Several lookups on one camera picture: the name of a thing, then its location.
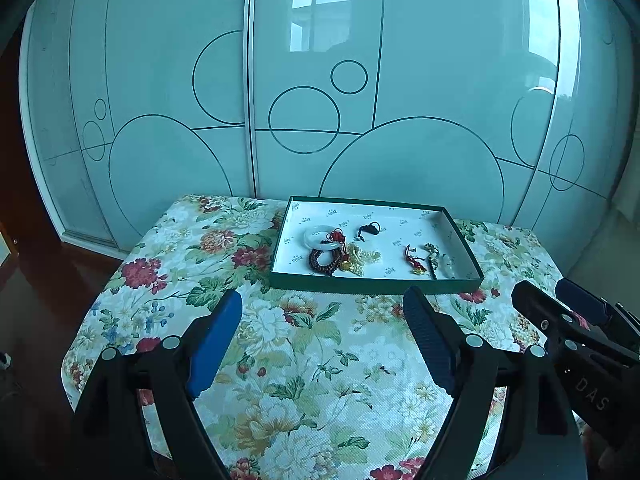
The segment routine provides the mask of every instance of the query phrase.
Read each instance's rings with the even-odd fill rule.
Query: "tablecloth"
[[[62,365],[75,408],[105,346],[152,349],[209,313],[227,288],[241,323],[213,386],[194,405],[231,477],[409,480],[451,399],[427,371],[400,296],[269,287],[286,203],[189,195],[142,238],[95,301]],[[543,337],[511,306],[529,280],[553,294],[562,276],[530,230],[457,220],[485,275],[473,293],[430,296],[465,332],[523,351]],[[486,469],[505,391],[497,388],[470,476]],[[139,390],[153,448],[170,456],[151,391]]]

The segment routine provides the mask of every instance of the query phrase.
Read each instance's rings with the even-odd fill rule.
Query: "silver screw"
[[[480,348],[482,346],[482,338],[476,334],[469,334],[466,336],[466,344],[473,346],[474,348]]]
[[[540,345],[531,345],[529,350],[536,357],[544,357],[546,355],[545,349]]]
[[[162,341],[162,346],[167,348],[168,350],[171,350],[173,348],[178,348],[179,344],[180,344],[180,338],[175,335],[171,335],[166,339],[164,339],[164,341]]]
[[[105,360],[105,361],[111,361],[114,357],[116,357],[116,349],[115,348],[105,348],[102,351],[102,354],[100,354],[100,356]]]

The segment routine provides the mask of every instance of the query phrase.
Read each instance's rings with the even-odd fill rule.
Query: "reddish brown floor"
[[[67,250],[21,253],[0,285],[0,349],[13,359],[12,372],[0,372],[0,477],[68,472],[72,410],[60,366],[118,263]]]

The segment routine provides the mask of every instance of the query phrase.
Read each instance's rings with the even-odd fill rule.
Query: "hand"
[[[640,474],[640,424],[629,432],[619,449],[608,446],[589,426],[582,432],[590,480],[625,480]]]

